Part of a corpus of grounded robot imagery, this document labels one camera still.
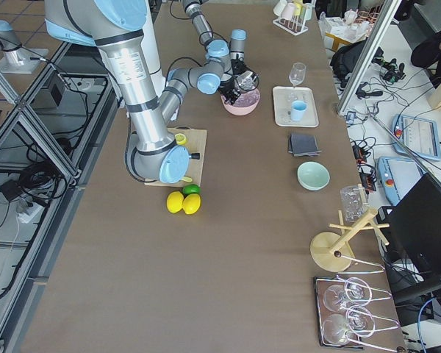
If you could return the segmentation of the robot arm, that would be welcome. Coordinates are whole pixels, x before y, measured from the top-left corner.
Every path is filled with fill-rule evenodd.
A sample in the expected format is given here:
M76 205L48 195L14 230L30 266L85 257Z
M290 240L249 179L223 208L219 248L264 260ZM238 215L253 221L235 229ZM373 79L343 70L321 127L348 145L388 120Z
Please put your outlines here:
M244 29L233 29L229 40L221 37L212 29L204 15L201 8L203 3L204 1L182 1L182 6L198 33L200 44L206 49L207 58L224 61L226 72L234 77L250 74L251 69L245 63L247 32Z
M126 157L130 174L173 184L186 174L190 154L177 144L167 125L190 88L204 94L220 92L235 101L232 64L243 57L246 33L232 32L230 41L215 39L200 1L183 1L185 13L206 49L206 63L170 72L161 93L151 79L147 59L158 53L147 40L154 32L147 1L46 1L48 33L58 40L95 46L106 58L136 133L129 139Z

